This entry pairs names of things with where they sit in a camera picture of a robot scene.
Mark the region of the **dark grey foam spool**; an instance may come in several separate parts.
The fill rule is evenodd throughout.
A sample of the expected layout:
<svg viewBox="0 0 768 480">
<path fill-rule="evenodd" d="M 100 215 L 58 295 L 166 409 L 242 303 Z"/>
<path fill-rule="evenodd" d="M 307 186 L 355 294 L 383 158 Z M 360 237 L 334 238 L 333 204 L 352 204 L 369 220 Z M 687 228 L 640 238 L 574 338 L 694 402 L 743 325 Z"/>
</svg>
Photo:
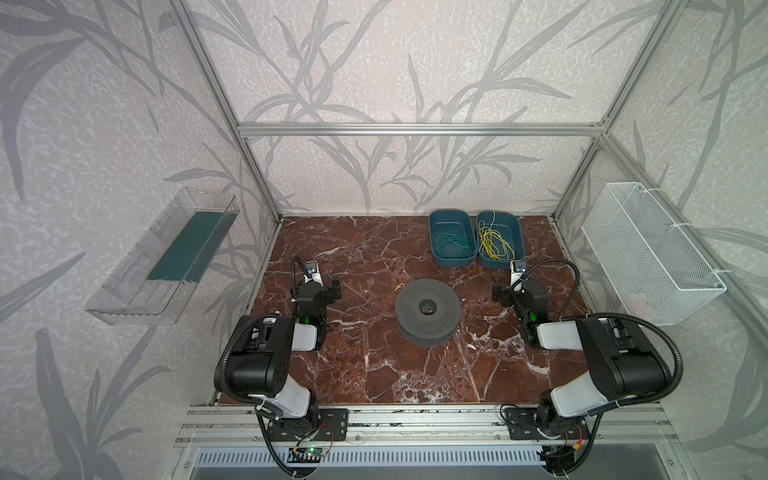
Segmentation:
<svg viewBox="0 0 768 480">
<path fill-rule="evenodd" d="M 461 302 L 448 285 L 434 279 L 415 280 L 395 301 L 397 327 L 412 344 L 433 348 L 449 341 L 461 320 Z"/>
</svg>

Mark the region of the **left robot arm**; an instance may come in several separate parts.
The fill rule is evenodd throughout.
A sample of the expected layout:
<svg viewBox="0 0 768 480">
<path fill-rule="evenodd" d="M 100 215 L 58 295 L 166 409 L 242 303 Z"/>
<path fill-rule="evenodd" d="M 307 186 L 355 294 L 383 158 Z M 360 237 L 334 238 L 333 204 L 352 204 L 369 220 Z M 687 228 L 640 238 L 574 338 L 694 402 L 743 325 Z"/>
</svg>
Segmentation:
<svg viewBox="0 0 768 480">
<path fill-rule="evenodd" d="M 321 429 L 316 395 L 290 374 L 295 352 L 320 350 L 330 331 L 328 307 L 341 299 L 337 279 L 323 283 L 316 261 L 291 259 L 292 311 L 244 315 L 238 320 L 213 374 L 215 390 L 250 404 L 265 423 L 288 437 Z"/>
</svg>

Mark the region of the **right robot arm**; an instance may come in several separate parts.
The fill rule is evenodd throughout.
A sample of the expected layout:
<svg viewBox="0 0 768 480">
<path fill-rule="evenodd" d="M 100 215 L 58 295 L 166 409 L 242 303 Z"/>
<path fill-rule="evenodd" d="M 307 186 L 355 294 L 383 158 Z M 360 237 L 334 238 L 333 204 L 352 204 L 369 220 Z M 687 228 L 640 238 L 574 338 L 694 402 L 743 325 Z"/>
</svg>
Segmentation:
<svg viewBox="0 0 768 480">
<path fill-rule="evenodd" d="M 583 432 L 589 416 L 653 403 L 671 394 L 684 373 L 682 354 L 657 325 L 633 315 L 603 312 L 570 316 L 563 307 L 549 318 L 549 293 L 524 262 L 509 263 L 510 279 L 494 282 L 492 298 L 514 310 L 524 343 L 543 350 L 583 354 L 587 370 L 544 392 L 536 408 L 503 407 L 509 426 L 533 428 L 548 439 Z"/>
</svg>

